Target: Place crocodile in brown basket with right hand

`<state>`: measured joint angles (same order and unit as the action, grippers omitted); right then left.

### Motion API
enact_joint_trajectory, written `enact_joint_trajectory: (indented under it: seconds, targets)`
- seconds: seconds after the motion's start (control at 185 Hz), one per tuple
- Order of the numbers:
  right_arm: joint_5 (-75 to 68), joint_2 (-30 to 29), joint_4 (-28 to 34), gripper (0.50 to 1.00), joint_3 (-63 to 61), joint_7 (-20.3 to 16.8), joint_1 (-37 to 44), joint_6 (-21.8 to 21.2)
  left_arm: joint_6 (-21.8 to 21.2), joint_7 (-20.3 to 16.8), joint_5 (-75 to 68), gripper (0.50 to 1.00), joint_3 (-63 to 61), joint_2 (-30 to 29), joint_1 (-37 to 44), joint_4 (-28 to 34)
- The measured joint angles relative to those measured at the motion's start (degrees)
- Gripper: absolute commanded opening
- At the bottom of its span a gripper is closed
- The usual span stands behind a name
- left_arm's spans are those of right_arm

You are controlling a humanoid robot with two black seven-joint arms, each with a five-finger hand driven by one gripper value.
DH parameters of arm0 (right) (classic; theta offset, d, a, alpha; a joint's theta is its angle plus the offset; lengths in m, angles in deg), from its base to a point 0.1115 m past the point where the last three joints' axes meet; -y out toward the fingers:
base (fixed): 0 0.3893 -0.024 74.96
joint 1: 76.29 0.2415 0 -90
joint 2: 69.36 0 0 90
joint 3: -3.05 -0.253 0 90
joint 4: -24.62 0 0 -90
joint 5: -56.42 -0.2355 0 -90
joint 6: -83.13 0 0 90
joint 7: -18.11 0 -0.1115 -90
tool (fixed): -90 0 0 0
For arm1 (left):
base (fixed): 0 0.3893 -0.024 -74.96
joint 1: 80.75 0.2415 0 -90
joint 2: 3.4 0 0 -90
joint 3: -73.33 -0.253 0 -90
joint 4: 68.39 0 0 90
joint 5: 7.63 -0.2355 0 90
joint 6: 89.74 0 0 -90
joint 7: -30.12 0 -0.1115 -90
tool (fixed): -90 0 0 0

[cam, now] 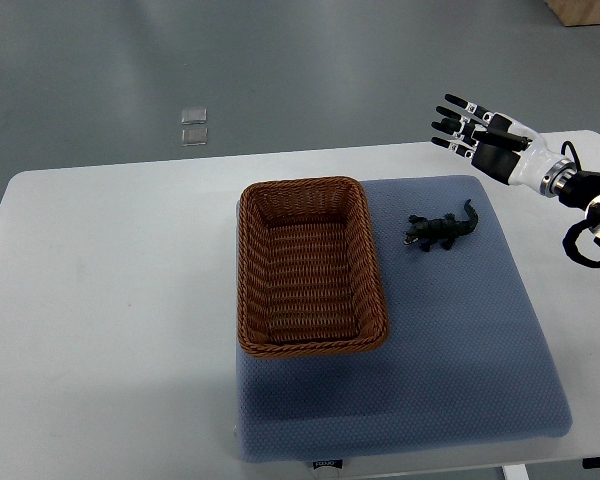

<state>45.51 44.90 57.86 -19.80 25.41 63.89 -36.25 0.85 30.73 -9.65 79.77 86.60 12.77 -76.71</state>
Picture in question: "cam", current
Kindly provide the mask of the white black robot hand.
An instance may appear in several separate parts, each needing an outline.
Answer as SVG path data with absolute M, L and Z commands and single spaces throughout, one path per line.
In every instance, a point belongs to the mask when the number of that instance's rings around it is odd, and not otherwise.
M 510 186 L 525 185 L 551 198 L 578 163 L 549 149 L 545 138 L 520 121 L 452 94 L 431 123 L 431 142 L 470 162 L 488 177 Z

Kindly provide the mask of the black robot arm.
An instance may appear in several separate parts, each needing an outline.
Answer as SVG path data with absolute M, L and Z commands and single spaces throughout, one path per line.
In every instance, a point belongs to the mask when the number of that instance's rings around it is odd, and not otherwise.
M 593 243 L 600 248 L 600 173 L 566 170 L 554 181 L 551 192 L 563 205 L 584 212 L 584 218 L 572 225 L 562 240 L 565 254 L 577 264 L 600 269 L 600 260 L 586 257 L 577 245 L 581 234 L 588 231 L 593 235 Z

